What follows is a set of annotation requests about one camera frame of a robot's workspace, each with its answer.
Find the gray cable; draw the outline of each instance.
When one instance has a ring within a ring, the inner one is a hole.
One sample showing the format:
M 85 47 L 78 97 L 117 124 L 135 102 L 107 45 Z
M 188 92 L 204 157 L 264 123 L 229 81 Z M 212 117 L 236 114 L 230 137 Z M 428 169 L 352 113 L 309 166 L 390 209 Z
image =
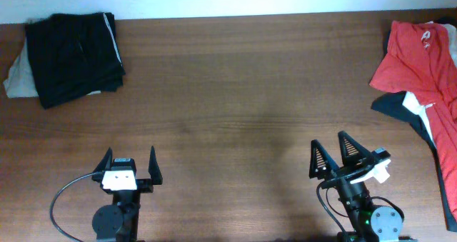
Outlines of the gray cable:
M 65 232 L 57 224 L 56 220 L 54 220 L 54 213 L 53 213 L 54 204 L 56 203 L 57 198 L 64 192 L 64 190 L 67 189 L 69 186 L 71 186 L 73 183 L 76 183 L 77 181 L 80 181 L 81 179 L 84 179 L 84 178 L 87 178 L 87 177 L 90 177 L 90 176 L 93 176 L 93 175 L 96 175 L 96 174 L 102 174 L 102 173 L 103 172 L 94 172 L 94 173 L 89 173 L 89 174 L 83 175 L 83 176 L 81 176 L 79 178 L 75 178 L 73 181 L 71 181 L 70 183 L 66 184 L 59 192 L 57 192 L 57 194 L 52 199 L 51 206 L 49 206 L 49 217 L 51 218 L 51 222 L 54 225 L 54 227 L 56 227 L 57 231 L 62 233 L 65 237 L 70 238 L 72 241 L 83 242 L 82 240 L 77 239 L 77 238 L 73 237 L 72 235 L 68 234 L 67 232 Z

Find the white stripe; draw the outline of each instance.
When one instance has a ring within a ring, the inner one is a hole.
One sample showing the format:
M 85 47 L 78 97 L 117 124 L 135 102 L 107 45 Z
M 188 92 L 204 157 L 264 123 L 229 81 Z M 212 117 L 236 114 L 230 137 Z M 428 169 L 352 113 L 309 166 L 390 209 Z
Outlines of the white stripe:
M 106 28 L 108 28 L 109 33 L 111 34 L 111 39 L 113 40 L 114 50 L 116 51 L 117 59 L 119 60 L 119 63 L 121 63 L 121 65 L 122 65 L 121 56 L 119 56 L 119 51 L 117 50 L 116 41 L 114 40 L 113 32 L 111 31 L 111 27 L 109 26 L 108 18 L 106 18 L 105 13 L 103 13 L 103 17 L 105 18 Z

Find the folded clothes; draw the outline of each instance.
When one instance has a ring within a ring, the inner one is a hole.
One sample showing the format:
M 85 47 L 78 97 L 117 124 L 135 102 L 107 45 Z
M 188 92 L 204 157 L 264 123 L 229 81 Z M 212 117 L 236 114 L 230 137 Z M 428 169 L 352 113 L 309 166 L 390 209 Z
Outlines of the folded clothes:
M 450 24 L 440 24 L 448 31 L 448 39 L 449 39 L 449 54 L 453 59 L 454 65 L 457 67 L 457 32 L 456 28 Z M 433 135 L 431 133 L 430 122 L 427 117 L 426 109 L 428 107 L 432 107 L 433 104 L 429 104 L 427 106 L 423 106 L 419 103 L 416 96 L 413 92 L 408 91 L 405 95 L 405 99 L 403 100 L 403 105 L 411 111 L 415 115 L 419 115 L 427 127 L 427 132 L 433 141 Z
M 3 82 L 6 96 L 8 98 L 37 97 L 38 92 L 35 88 L 34 75 L 29 64 L 29 54 L 27 53 L 27 41 L 21 53 L 18 55 L 13 65 L 8 70 L 8 78 Z M 92 91 L 88 95 L 99 94 L 100 91 Z
M 426 108 L 438 150 L 446 195 L 457 217 L 457 68 L 448 30 L 440 24 L 392 23 L 388 53 L 370 85 L 396 93 L 414 93 Z
M 34 85 L 45 109 L 122 86 L 125 71 L 113 14 L 53 14 L 25 29 Z

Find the black sleeve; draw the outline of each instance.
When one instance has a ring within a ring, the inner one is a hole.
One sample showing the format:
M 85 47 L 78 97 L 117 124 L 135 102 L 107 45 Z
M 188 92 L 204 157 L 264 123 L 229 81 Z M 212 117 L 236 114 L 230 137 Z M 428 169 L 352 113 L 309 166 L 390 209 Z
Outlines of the black sleeve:
M 446 191 L 444 189 L 443 174 L 441 173 L 441 166 L 438 160 L 438 152 L 435 145 L 433 145 L 430 136 L 427 133 L 426 127 L 423 125 L 422 119 L 411 113 L 406 107 L 403 106 L 405 98 L 405 91 L 398 93 L 387 93 L 376 99 L 371 104 L 371 109 L 378 111 L 387 116 L 394 117 L 397 120 L 407 122 L 416 131 L 416 133 L 428 144 L 435 159 L 436 173 L 438 174 L 438 184 L 440 186 L 441 201 L 443 203 L 444 218 L 446 221 L 446 228 L 448 231 L 457 232 L 457 222 L 452 216 L 449 208 Z

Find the white cloth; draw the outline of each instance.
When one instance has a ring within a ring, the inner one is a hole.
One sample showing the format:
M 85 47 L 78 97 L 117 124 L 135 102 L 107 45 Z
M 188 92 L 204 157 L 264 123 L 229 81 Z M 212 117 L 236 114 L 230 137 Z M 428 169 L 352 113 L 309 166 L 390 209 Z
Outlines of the white cloth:
M 419 101 L 417 100 L 414 93 L 407 91 L 405 95 L 405 99 L 403 100 L 403 106 L 405 106 L 411 113 L 419 116 L 422 119 L 423 125 L 426 127 L 428 136 L 430 136 L 430 140 L 435 144 L 433 140 L 433 136 L 431 134 L 430 128 L 430 121 L 428 120 L 426 109 L 431 107 L 433 104 L 429 104 L 427 106 L 420 105 Z
M 29 55 L 27 54 L 27 40 L 13 66 L 9 69 L 8 78 L 3 82 L 3 85 L 9 98 L 38 96 L 29 64 Z
M 441 24 L 446 30 L 448 30 L 449 38 L 449 54 L 451 55 L 454 64 L 457 67 L 457 30 L 450 24 Z M 403 106 L 405 106 L 411 113 L 419 116 L 422 119 L 423 125 L 426 127 L 427 133 L 430 136 L 430 140 L 435 144 L 433 135 L 431 133 L 430 121 L 428 120 L 426 109 L 432 107 L 433 104 L 427 106 L 420 105 L 414 93 L 407 91 L 405 99 L 403 100 Z

